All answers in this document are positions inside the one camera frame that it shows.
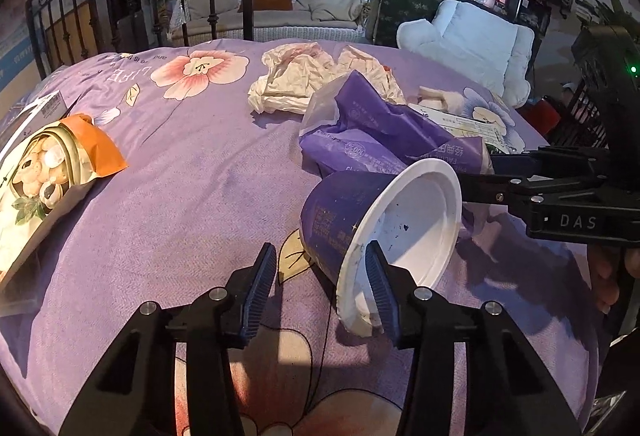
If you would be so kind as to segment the person's right hand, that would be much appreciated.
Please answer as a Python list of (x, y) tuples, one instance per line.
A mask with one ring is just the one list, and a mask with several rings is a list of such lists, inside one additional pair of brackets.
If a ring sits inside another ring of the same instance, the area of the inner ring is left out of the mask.
[[(587, 260), (596, 306), (600, 312), (609, 313), (611, 307), (620, 298), (620, 287), (616, 282), (616, 273), (618, 266), (620, 266), (620, 249), (588, 245)], [(638, 279), (640, 272), (638, 248), (627, 249), (624, 263), (631, 277)]]

